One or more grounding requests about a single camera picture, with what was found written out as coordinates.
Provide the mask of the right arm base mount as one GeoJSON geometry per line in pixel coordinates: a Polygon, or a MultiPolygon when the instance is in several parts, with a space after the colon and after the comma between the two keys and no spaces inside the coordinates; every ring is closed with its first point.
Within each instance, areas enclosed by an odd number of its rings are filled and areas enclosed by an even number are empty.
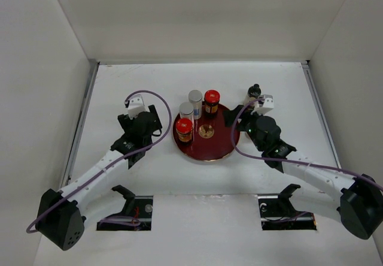
{"type": "Polygon", "coordinates": [[[291,184],[278,194],[258,196],[262,230],[317,230],[314,215],[307,211],[297,211],[290,202],[290,198],[300,188],[299,185],[291,184]]]}

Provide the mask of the red cap sauce jar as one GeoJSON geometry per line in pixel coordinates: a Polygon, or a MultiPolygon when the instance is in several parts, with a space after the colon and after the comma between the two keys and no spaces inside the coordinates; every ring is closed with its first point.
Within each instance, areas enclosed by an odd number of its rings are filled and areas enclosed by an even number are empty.
{"type": "Polygon", "coordinates": [[[208,118],[213,118],[217,115],[218,105],[220,102],[220,94],[217,90],[207,90],[204,95],[204,110],[208,118]]]}

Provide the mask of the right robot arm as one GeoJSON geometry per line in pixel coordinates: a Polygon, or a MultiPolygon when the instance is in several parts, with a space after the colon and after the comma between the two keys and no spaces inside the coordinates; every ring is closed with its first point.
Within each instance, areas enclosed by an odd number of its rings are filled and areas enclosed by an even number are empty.
{"type": "Polygon", "coordinates": [[[257,114],[250,106],[238,105],[223,111],[224,125],[246,132],[259,160],[280,173],[296,177],[323,191],[331,198],[329,204],[315,201],[313,213],[323,209],[328,217],[338,220],[352,235],[367,240],[382,223],[382,186],[366,174],[316,164],[287,144],[280,137],[281,128],[275,119],[257,114]]]}

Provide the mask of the red round tray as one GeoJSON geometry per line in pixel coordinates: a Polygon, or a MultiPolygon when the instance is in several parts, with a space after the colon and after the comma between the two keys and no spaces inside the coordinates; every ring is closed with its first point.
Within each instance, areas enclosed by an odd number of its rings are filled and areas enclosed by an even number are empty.
{"type": "Polygon", "coordinates": [[[231,128],[224,124],[223,111],[228,108],[218,105],[217,115],[214,117],[202,114],[194,122],[192,140],[184,143],[180,141],[176,132],[176,122],[180,119],[177,115],[172,127],[172,135],[179,150],[189,158],[197,161],[217,161],[225,158],[234,151],[231,143],[231,128]]]}

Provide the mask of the silver cap shaker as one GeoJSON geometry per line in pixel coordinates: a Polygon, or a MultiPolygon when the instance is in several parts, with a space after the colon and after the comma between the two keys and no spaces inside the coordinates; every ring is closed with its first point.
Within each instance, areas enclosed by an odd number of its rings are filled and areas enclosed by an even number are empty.
{"type": "Polygon", "coordinates": [[[190,102],[184,102],[179,106],[180,118],[189,119],[192,123],[194,122],[194,107],[190,102]]]}
{"type": "Polygon", "coordinates": [[[198,120],[202,116],[202,93],[199,90],[192,90],[189,92],[189,102],[193,106],[194,120],[198,120]]]}

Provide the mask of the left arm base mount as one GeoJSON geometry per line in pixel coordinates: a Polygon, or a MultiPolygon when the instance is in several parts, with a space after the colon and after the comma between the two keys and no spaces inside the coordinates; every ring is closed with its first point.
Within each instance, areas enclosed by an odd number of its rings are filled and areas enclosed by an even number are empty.
{"type": "Polygon", "coordinates": [[[112,188],[124,198],[124,206],[119,212],[109,214],[97,223],[97,231],[151,231],[153,196],[136,196],[124,186],[112,188]]]}

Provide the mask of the aluminium table edge rail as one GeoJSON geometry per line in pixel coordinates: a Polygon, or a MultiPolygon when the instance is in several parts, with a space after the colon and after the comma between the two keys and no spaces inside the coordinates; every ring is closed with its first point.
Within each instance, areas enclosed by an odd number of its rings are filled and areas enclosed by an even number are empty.
{"type": "Polygon", "coordinates": [[[74,169],[74,164],[75,164],[75,160],[78,153],[78,148],[80,145],[81,136],[82,136],[84,125],[85,125],[87,112],[89,109],[89,104],[90,104],[96,76],[99,69],[99,61],[97,61],[96,59],[89,59],[89,64],[90,64],[90,70],[87,76],[87,83],[84,90],[83,99],[81,102],[80,112],[78,115],[78,120],[75,127],[74,136],[69,149],[68,158],[65,163],[65,167],[63,169],[63,173],[60,179],[60,183],[59,183],[60,187],[66,186],[72,177],[72,172],[74,169]]]}

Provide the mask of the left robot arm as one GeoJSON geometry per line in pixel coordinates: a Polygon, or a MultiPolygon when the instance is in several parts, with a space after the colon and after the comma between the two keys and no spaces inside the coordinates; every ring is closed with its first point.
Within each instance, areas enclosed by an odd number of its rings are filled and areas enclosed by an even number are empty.
{"type": "Polygon", "coordinates": [[[118,116],[123,135],[105,156],[81,177],[40,199],[38,216],[32,227],[63,251],[72,248],[93,223],[116,224],[118,214],[134,211],[135,194],[118,183],[122,174],[141,160],[162,133],[154,105],[129,107],[118,116]]]}

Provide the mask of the white powder glass jar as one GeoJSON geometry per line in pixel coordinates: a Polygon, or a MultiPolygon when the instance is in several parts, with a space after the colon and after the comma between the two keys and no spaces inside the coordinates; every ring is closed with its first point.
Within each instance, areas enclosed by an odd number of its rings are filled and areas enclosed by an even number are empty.
{"type": "Polygon", "coordinates": [[[257,83],[253,84],[247,90],[247,94],[246,94],[245,99],[244,99],[244,104],[247,104],[250,101],[258,99],[261,94],[262,94],[262,90],[261,90],[259,84],[257,84],[257,83]]]}

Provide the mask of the red cap chili jar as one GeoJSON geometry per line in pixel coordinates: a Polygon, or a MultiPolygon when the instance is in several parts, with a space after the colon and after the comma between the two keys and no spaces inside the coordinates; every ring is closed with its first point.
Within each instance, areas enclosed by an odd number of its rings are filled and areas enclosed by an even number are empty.
{"type": "Polygon", "coordinates": [[[189,144],[193,140],[193,122],[188,118],[180,118],[175,124],[176,139],[181,144],[189,144]]]}

